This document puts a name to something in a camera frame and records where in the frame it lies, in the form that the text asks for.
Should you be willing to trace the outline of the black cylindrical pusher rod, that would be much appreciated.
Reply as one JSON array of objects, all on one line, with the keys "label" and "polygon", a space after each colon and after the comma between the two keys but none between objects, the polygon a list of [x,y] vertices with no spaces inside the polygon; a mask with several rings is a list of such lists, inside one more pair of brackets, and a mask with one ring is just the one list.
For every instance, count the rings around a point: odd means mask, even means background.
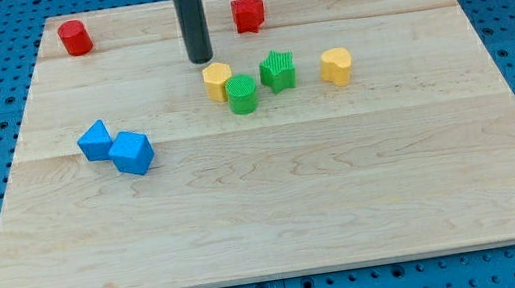
[{"label": "black cylindrical pusher rod", "polygon": [[189,61],[209,62],[213,54],[202,0],[173,0],[173,6]]}]

